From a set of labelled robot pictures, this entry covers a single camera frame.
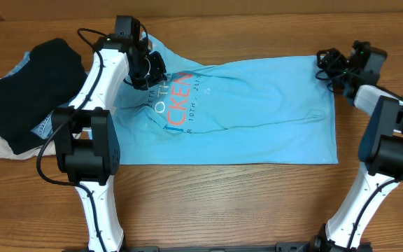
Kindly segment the light blue printed t-shirt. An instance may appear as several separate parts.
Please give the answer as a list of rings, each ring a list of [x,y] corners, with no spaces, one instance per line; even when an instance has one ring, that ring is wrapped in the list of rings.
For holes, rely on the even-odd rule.
[[[153,48],[167,81],[124,84],[115,102],[122,164],[337,163],[334,97],[313,55],[205,66]]]

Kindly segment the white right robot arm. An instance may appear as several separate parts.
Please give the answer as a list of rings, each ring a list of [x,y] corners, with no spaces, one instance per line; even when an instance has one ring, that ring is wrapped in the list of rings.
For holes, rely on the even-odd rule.
[[[358,150],[358,175],[339,210],[305,251],[371,251],[361,236],[384,199],[403,182],[403,97],[378,84],[387,57],[386,51],[363,41],[354,42],[349,57],[336,48],[316,54],[316,78],[329,81],[370,119]]]

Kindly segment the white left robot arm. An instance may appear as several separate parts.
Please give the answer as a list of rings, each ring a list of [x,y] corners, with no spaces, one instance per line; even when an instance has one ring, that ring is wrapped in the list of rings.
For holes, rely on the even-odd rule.
[[[68,177],[65,184],[76,189],[83,205],[87,251],[124,251],[114,195],[121,152],[113,105],[121,85],[148,90],[165,80],[166,70],[143,33],[101,36],[92,49],[92,68],[82,88],[66,108],[52,114],[51,139],[59,170]]]

